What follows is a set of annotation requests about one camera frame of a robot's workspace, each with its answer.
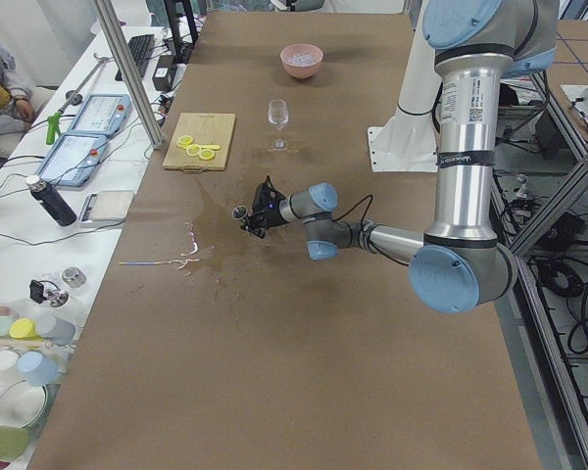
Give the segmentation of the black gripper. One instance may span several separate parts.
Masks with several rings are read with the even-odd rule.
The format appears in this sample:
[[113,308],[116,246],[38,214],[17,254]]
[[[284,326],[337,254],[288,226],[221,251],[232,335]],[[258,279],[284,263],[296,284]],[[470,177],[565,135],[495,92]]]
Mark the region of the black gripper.
[[243,220],[240,228],[248,233],[255,233],[264,239],[269,228],[284,225],[294,220],[290,208],[290,198],[276,190],[267,176],[255,192],[251,222]]

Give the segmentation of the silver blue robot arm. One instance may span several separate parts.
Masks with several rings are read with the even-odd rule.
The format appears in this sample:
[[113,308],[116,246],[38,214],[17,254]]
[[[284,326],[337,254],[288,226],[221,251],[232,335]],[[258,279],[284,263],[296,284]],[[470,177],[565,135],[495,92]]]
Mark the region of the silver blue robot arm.
[[353,247],[393,259],[407,267],[420,300],[440,312],[502,297],[516,268],[489,221],[500,81],[552,63],[558,10],[555,1],[422,5],[415,42],[438,75],[430,106],[440,112],[435,213],[425,232],[337,220],[337,194],[327,183],[285,196],[264,182],[252,206],[235,208],[233,217],[258,237],[301,221],[312,259]]

